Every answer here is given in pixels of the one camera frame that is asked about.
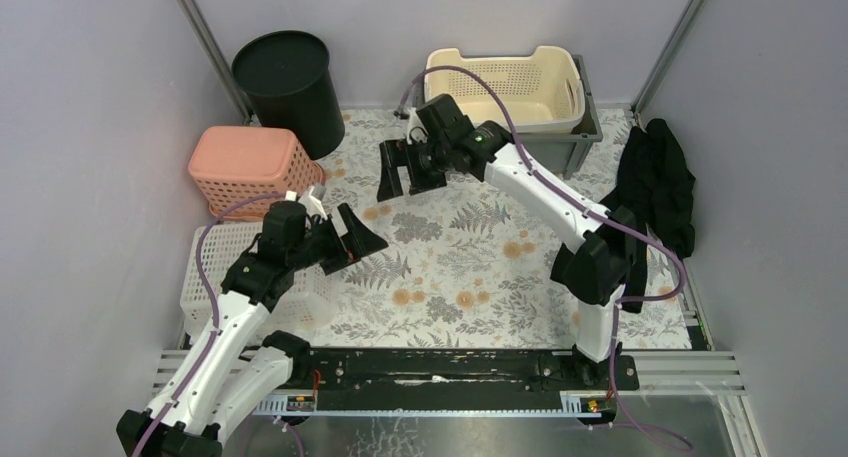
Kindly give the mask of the white perforated plastic basket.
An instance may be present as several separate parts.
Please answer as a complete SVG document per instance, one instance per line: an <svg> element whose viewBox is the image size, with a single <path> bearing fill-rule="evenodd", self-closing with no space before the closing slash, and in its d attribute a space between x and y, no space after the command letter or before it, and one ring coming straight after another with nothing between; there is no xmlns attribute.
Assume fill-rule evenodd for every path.
<svg viewBox="0 0 848 457"><path fill-rule="evenodd" d="M201 263L212 289L219 293L226 271L259 232L261 224L234 223L214 226L201 249ZM299 271L294 282L279 300L269 318L248 341L258 345L269 334L282 330L310 339L316 329L332 322L338 310L338 293L332 289L333 279L319 266ZM184 313L184 331L195 341L211 318L211 305L196 266L192 250L187 264L180 297Z"/></svg>

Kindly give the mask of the large black cylindrical container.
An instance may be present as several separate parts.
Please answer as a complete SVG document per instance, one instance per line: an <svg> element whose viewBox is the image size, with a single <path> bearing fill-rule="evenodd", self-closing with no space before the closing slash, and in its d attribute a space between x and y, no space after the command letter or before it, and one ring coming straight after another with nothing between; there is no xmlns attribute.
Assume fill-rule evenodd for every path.
<svg viewBox="0 0 848 457"><path fill-rule="evenodd" d="M341 144L345 124L320 38L298 30L257 37L239 50L231 71L260 124L293 132L311 159Z"/></svg>

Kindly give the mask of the cream perforated plastic basket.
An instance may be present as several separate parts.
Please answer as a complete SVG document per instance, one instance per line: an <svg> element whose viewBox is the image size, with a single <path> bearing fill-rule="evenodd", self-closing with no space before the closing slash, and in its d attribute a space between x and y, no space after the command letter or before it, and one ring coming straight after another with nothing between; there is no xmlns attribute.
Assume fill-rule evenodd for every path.
<svg viewBox="0 0 848 457"><path fill-rule="evenodd" d="M424 78L424 97L451 95L472 122L496 121L505 125L503 113L483 85L468 75L451 71L464 68L488 84L505 105L520 133L570 132L583 119L586 95L577 62L563 48L539 46L529 56L465 57L457 48L433 51L426 67L443 69Z"/></svg>

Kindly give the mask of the pink perforated plastic basket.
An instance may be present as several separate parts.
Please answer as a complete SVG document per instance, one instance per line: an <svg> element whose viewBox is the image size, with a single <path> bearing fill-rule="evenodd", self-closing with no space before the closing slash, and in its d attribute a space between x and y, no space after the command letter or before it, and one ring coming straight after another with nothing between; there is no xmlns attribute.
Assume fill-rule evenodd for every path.
<svg viewBox="0 0 848 457"><path fill-rule="evenodd" d="M217 215L260 194L298 194L326 182L325 171L296 135L279 128L214 126L198 141L188 173Z"/></svg>

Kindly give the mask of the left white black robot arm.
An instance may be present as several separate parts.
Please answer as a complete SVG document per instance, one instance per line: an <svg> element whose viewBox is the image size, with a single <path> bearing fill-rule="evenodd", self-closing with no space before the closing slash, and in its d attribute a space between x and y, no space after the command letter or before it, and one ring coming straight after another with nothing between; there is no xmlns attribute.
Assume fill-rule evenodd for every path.
<svg viewBox="0 0 848 457"><path fill-rule="evenodd" d="M309 343L275 331L236 376L248 341L294 284L319 266L326 275L386 249L348 204L323 217L300 202L273 203L260 232L210 296L211 317L173 377L143 411L128 410L116 432L129 456L219 456L230 432L274 389L318 382Z"/></svg>

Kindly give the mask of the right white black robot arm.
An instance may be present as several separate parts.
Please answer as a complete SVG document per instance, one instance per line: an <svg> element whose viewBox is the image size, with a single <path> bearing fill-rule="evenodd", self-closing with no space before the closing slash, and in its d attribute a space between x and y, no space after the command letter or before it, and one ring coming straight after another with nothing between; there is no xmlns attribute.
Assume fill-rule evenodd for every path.
<svg viewBox="0 0 848 457"><path fill-rule="evenodd" d="M447 172L456 171L504 192L533 213L561 243L550 278L577 299L582 315L575 379L589 389L601 387L614 370L614 305L636 260L634 215L586 199L540 166L510 130L491 120L473 123L447 94L431 99L415 115L424 140L402 138L379 145L378 201L404 194L400 169L408 172L411 195L446 186Z"/></svg>

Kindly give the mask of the floral patterned table mat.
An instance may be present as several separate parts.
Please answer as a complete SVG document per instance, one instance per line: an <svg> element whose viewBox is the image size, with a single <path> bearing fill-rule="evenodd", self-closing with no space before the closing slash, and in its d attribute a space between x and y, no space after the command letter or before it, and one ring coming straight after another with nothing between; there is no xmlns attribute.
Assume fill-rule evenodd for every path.
<svg viewBox="0 0 848 457"><path fill-rule="evenodd" d="M378 146L400 137L388 110L347 110L321 164L328 205L346 203L387 248L329 279L332 320L314 346L566 349L577 300L550 277L559 243L523 205L453 174L445 188L378 202Z"/></svg>

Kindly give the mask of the grey plastic storage bin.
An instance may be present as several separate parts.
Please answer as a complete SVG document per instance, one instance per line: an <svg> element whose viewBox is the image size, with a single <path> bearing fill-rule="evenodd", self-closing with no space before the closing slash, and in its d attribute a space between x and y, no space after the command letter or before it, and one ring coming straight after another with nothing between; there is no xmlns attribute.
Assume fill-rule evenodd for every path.
<svg viewBox="0 0 848 457"><path fill-rule="evenodd" d="M542 166L566 178L584 163L592 146L603 140L593 92L580 55L572 55L585 86L586 111L582 121L570 132L519 133L527 152Z"/></svg>

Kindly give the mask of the black crumpled cloth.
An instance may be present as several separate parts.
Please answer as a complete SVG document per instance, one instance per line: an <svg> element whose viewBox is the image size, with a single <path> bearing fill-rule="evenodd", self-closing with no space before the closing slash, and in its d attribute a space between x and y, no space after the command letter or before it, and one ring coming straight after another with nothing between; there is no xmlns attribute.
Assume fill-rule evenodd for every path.
<svg viewBox="0 0 848 457"><path fill-rule="evenodd" d="M652 231L679 259L694 252L692 223L695 176L666 120L633 127L622 150L615 187L601 199L611 210L623 206L636 217L636 229Z"/></svg>

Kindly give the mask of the aluminium frame rail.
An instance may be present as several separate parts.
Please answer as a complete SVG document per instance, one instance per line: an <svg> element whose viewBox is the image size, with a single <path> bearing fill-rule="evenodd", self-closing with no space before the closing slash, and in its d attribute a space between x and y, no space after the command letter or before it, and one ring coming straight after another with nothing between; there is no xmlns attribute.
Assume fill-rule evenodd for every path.
<svg viewBox="0 0 848 457"><path fill-rule="evenodd" d="M741 395L735 358L625 351L314 347L261 403L283 415L600 417L616 395Z"/></svg>

